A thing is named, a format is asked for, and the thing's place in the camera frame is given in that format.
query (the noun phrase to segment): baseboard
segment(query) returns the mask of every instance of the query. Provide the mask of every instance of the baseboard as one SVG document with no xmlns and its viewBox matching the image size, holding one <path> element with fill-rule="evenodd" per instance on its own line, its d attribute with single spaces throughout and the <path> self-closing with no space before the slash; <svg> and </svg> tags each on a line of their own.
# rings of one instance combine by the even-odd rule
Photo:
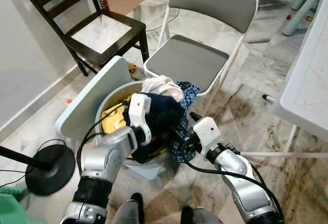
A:
<svg viewBox="0 0 328 224">
<path fill-rule="evenodd" d="M 21 124 L 37 112 L 46 102 L 52 99 L 61 89 L 72 82 L 79 74 L 81 74 L 81 71 L 78 66 L 75 65 L 61 78 L 57 79 L 47 89 L 45 89 L 25 107 L 18 111 L 12 118 L 0 127 L 0 141 L 3 141 L 11 133 L 13 133 Z"/>
</svg>

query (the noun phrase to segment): yellow cloth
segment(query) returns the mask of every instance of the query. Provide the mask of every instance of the yellow cloth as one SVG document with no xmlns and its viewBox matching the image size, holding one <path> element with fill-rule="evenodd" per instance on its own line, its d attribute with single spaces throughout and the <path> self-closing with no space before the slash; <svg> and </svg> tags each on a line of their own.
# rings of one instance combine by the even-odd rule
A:
<svg viewBox="0 0 328 224">
<path fill-rule="evenodd" d="M 103 130 L 107 134 L 126 126 L 126 122 L 123 117 L 123 111 L 125 110 L 126 106 L 123 105 L 119 107 L 120 105 L 121 104 L 115 105 L 112 108 L 102 112 L 102 118 L 107 114 L 110 114 L 101 122 Z"/>
</svg>

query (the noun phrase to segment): black pole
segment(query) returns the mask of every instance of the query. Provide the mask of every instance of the black pole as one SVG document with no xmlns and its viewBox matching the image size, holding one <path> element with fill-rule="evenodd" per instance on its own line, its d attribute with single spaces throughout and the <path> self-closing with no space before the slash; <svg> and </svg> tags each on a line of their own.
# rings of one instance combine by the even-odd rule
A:
<svg viewBox="0 0 328 224">
<path fill-rule="evenodd" d="M 34 159 L 32 157 L 20 154 L 18 152 L 9 150 L 3 146 L 0 146 L 0 156 L 4 156 L 6 158 L 15 160 L 15 161 L 19 161 L 22 162 L 24 164 L 28 164 L 31 165 L 33 167 L 39 168 L 39 169 L 44 169 L 44 170 L 50 170 L 52 169 L 52 165 L 47 163 L 47 162 L 43 162 L 43 161 L 39 161 L 37 159 Z"/>
</svg>

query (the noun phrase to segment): gray chair seat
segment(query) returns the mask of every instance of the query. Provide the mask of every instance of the gray chair seat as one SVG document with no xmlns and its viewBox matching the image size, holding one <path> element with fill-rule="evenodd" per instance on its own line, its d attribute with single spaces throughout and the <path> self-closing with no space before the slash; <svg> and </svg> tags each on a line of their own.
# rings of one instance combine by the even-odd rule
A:
<svg viewBox="0 0 328 224">
<path fill-rule="evenodd" d="M 146 67 L 175 82 L 191 82 L 202 93 L 210 87 L 228 58 L 223 51 L 174 35 L 151 56 Z"/>
</svg>

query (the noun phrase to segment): black shoe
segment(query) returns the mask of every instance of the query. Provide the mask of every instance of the black shoe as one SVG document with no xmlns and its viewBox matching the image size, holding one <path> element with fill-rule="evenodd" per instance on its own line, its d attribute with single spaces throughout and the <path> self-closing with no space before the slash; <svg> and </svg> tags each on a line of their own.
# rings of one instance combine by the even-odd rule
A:
<svg viewBox="0 0 328 224">
<path fill-rule="evenodd" d="M 145 224 L 145 213 L 144 213 L 144 200 L 142 195 L 138 192 L 133 193 L 131 199 L 138 202 L 139 206 L 139 224 Z"/>
<path fill-rule="evenodd" d="M 181 212 L 180 224 L 190 224 L 192 223 L 193 209 L 190 206 L 185 206 Z"/>
</svg>

